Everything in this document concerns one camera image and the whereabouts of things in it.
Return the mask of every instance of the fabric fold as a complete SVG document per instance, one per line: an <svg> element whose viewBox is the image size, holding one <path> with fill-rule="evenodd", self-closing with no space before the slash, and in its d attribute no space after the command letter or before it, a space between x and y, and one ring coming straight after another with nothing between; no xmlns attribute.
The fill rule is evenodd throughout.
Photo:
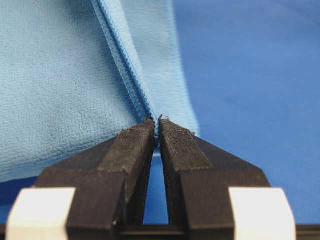
<svg viewBox="0 0 320 240"><path fill-rule="evenodd" d="M137 114L141 121L146 118L154 120L155 138L158 139L158 115L144 80L122 3L120 0L92 0L92 4Z"/></svg>

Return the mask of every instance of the gripper jaw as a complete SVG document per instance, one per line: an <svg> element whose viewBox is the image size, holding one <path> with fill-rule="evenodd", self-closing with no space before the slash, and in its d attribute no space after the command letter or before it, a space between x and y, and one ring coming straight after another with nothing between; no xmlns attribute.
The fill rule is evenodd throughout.
<svg viewBox="0 0 320 240"><path fill-rule="evenodd" d="M111 236L119 222L142 225L154 131L147 119L42 172L36 188L76 188L66 223L71 235Z"/></svg>
<svg viewBox="0 0 320 240"><path fill-rule="evenodd" d="M264 172L167 119L159 122L169 223L191 238L233 239L229 187L270 187Z"/></svg>

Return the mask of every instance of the pinched fabric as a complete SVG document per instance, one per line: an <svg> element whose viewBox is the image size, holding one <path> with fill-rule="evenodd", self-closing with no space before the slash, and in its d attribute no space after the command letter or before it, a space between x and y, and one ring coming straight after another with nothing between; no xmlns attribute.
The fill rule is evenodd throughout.
<svg viewBox="0 0 320 240"><path fill-rule="evenodd" d="M0 182L147 117L199 132L170 0L4 1L0 53Z"/></svg>

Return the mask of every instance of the textured fabric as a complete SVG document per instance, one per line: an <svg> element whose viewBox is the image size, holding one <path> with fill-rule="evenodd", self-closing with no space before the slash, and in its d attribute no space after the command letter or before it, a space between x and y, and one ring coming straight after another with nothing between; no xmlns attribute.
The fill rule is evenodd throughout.
<svg viewBox="0 0 320 240"><path fill-rule="evenodd" d="M262 168L297 224L320 224L320 1L174 9L201 137Z"/></svg>
<svg viewBox="0 0 320 240"><path fill-rule="evenodd" d="M171 3L148 2L1 2L0 182L36 176L147 116L198 132Z"/></svg>

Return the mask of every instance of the blue towel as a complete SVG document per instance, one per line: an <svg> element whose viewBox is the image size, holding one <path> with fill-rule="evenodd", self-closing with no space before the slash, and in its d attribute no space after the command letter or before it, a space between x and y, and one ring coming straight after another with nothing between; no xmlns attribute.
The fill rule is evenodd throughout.
<svg viewBox="0 0 320 240"><path fill-rule="evenodd" d="M163 114L198 133L169 0L0 6L0 182Z"/></svg>

